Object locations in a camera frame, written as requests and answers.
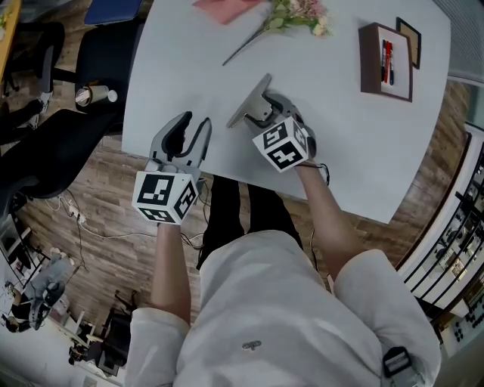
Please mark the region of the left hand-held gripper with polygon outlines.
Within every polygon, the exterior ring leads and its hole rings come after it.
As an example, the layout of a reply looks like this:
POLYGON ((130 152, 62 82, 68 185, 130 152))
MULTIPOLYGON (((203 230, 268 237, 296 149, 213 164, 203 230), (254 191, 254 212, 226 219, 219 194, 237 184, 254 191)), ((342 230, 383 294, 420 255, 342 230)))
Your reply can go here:
POLYGON ((192 112, 185 111, 166 123, 151 143, 151 159, 137 172, 132 206, 148 221, 180 225, 200 195, 200 170, 192 166, 205 160, 212 134, 210 118, 205 118, 194 134, 185 155, 187 166, 162 163, 182 155, 191 118, 192 112))

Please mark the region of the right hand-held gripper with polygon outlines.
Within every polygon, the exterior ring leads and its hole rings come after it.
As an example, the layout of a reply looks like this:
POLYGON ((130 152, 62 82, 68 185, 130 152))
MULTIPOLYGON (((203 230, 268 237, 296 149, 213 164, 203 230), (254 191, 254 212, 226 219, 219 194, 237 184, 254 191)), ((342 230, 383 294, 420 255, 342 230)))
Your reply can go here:
POLYGON ((315 134, 304 123, 298 109, 282 94, 267 91, 263 97, 271 105, 268 117, 258 120, 251 115, 244 116, 251 132, 261 132, 253 137, 257 150, 278 172, 313 159, 317 151, 315 134))

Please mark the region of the person's left forearm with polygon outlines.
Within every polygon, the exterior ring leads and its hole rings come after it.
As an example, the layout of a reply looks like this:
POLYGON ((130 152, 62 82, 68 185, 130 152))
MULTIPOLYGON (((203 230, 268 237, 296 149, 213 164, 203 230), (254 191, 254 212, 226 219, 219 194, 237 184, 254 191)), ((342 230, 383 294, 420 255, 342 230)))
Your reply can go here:
POLYGON ((191 290, 178 225, 160 224, 157 228, 150 303, 187 324, 191 322, 191 290))

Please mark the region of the person's right forearm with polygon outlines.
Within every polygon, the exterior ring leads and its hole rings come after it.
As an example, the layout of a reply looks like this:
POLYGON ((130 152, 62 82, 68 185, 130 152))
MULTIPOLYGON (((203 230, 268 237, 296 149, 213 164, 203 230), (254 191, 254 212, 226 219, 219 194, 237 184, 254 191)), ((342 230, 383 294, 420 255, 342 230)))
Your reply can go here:
POLYGON ((306 193, 322 258, 336 280, 343 267, 365 249, 321 173, 309 166, 297 166, 296 173, 306 193))

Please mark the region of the person's legs in black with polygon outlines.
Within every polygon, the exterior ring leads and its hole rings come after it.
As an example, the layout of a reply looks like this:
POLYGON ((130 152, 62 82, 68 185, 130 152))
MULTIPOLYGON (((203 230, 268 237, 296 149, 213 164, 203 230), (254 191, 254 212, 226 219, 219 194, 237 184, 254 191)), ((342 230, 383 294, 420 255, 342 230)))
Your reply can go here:
MULTIPOLYGON (((290 235, 299 246, 299 237, 290 213, 283 200, 273 191, 249 184, 250 229, 249 233, 260 231, 282 231, 290 235)), ((201 269, 208 256, 244 236, 240 223, 240 192, 237 181, 215 176, 212 185, 210 215, 203 233, 203 243, 196 269, 201 269)))

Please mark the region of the lying beige paper cups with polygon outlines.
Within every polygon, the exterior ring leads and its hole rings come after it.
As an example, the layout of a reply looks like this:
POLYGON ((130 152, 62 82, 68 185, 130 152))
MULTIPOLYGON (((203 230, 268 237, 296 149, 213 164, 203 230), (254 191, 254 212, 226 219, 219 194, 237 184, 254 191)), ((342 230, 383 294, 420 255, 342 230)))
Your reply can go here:
POLYGON ((81 107, 86 107, 105 99, 111 103, 117 102, 118 99, 116 91, 109 89, 106 85, 84 86, 76 92, 75 96, 75 102, 81 107))

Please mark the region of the pink flower bouquet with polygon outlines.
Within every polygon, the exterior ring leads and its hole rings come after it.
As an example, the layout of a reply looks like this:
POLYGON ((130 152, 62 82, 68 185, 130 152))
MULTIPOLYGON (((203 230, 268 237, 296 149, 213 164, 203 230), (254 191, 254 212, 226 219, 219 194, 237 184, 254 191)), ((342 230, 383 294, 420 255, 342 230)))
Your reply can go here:
POLYGON ((270 8, 260 26, 222 63, 224 67, 248 45, 266 33, 283 33, 305 26, 316 37, 332 34, 329 11, 321 0, 268 0, 270 8))

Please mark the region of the brown open box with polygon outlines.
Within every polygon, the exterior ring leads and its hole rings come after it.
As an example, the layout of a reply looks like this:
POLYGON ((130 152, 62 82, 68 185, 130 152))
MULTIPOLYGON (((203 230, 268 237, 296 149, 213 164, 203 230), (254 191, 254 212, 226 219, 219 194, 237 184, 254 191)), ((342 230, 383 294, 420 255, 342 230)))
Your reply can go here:
POLYGON ((358 30, 361 91, 401 101, 413 98, 413 65, 409 38, 379 23, 358 30), (393 44, 394 84, 381 82, 382 40, 393 44))

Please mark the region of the black office chair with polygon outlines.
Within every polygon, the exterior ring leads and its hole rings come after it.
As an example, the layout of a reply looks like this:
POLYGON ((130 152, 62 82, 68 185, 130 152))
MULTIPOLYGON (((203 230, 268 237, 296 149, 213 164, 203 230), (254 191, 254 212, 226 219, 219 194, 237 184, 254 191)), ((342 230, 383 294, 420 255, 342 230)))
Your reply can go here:
POLYGON ((62 109, 0 157, 0 219, 17 194, 48 199, 66 190, 121 113, 84 114, 62 109))
POLYGON ((124 111, 135 53, 145 21, 97 26, 81 40, 76 62, 75 89, 87 85, 105 85, 117 93, 114 102, 103 99, 88 106, 76 105, 83 113, 124 111))
POLYGON ((12 91, 19 91, 19 87, 14 84, 14 73, 31 71, 39 80, 40 89, 45 93, 53 91, 54 80, 73 84, 77 82, 75 72, 56 67, 65 39, 62 23, 19 23, 14 38, 25 33, 33 34, 37 41, 30 47, 21 43, 10 50, 2 76, 5 97, 9 96, 8 85, 11 86, 12 91))

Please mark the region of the pink cloth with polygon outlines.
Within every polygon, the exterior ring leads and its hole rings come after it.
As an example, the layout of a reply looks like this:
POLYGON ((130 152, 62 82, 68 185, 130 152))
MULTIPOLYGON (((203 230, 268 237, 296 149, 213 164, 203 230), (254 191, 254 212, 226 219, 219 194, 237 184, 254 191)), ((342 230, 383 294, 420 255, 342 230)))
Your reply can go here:
POLYGON ((196 0, 193 6, 222 25, 256 7, 263 0, 196 0))

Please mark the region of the blue chair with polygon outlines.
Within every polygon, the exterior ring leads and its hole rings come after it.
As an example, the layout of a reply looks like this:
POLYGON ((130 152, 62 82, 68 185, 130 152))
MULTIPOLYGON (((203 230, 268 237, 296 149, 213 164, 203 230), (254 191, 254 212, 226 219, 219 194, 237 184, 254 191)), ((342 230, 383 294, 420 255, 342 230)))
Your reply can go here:
POLYGON ((92 0, 84 23, 89 26, 121 23, 138 16, 144 0, 92 0))

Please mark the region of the round wooden table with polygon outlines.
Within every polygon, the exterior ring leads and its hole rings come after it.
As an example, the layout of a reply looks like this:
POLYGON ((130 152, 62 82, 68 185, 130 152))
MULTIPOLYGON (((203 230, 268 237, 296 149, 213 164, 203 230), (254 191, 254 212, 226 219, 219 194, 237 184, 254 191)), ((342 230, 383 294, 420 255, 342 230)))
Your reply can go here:
POLYGON ((22 0, 4 0, 1 4, 12 4, 14 10, 8 19, 5 29, 0 29, 0 83, 8 61, 8 55, 14 39, 14 33, 19 22, 22 0))

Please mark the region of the black equipment stand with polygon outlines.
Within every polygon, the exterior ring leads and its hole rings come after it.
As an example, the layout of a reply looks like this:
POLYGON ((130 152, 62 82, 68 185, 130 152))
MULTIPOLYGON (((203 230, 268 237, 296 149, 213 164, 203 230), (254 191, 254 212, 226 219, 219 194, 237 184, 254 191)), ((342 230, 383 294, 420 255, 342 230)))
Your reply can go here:
POLYGON ((92 343, 88 347, 79 343, 70 347, 68 362, 71 366, 81 361, 93 361, 106 377, 112 377, 117 376, 119 370, 126 365, 131 340, 132 312, 138 307, 137 291, 132 291, 129 302, 119 296, 118 290, 114 297, 123 304, 124 309, 110 309, 102 326, 101 336, 90 339, 92 343))

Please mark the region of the person's white shirt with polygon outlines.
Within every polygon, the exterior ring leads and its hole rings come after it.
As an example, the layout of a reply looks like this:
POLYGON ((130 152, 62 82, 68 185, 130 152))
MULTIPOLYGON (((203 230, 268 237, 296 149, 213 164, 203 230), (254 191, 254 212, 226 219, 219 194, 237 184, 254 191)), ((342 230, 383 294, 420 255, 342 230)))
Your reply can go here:
POLYGON ((433 328, 378 249, 346 263, 328 291, 292 237, 251 233, 209 255, 200 298, 193 324, 133 313, 125 387, 381 387, 397 346, 424 387, 439 373, 433 328))

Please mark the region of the white shelf with black frame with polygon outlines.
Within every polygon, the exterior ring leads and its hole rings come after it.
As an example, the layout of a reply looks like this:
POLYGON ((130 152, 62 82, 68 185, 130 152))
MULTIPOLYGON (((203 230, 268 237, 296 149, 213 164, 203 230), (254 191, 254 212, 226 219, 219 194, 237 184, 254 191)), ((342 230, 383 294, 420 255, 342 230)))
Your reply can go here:
POLYGON ((484 331, 484 129, 465 124, 464 158, 421 241, 398 269, 451 358, 484 331))

